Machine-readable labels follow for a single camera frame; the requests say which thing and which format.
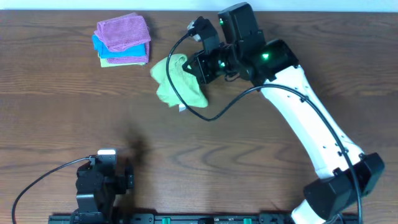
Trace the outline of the light green microfiber cloth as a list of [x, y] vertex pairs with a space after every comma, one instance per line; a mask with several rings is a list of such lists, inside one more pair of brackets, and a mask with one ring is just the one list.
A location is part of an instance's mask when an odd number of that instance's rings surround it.
[[[169, 73], [172, 82], [188, 106], [206, 108], [208, 100], [202, 93], [197, 79], [194, 75], [183, 70], [182, 65], [187, 61], [185, 54], [173, 54], [169, 62]], [[151, 70], [151, 77], [159, 84], [157, 96], [169, 107], [178, 106], [179, 112], [186, 110], [186, 106], [179, 100], [170, 85], [166, 74], [167, 58], [155, 64]]]

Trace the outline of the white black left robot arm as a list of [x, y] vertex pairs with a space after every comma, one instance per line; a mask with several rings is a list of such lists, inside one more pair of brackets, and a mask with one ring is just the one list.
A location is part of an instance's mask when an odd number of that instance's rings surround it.
[[117, 171], [117, 156], [89, 156], [88, 162], [76, 172], [75, 223], [116, 223], [119, 209], [114, 207], [117, 195], [124, 195], [134, 187], [134, 168], [129, 159], [123, 160]]

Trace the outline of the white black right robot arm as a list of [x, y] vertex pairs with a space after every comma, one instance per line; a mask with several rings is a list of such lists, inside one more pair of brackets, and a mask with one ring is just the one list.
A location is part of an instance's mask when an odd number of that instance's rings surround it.
[[377, 153], [366, 154], [335, 123], [312, 90], [304, 69], [280, 39], [266, 41], [252, 7], [242, 2], [218, 13], [225, 40], [208, 19], [199, 17], [187, 34], [203, 48], [183, 69], [208, 84], [220, 76], [252, 83], [285, 118], [304, 146], [317, 174], [305, 186], [304, 201], [293, 210], [294, 223], [332, 223], [375, 187], [385, 165]]

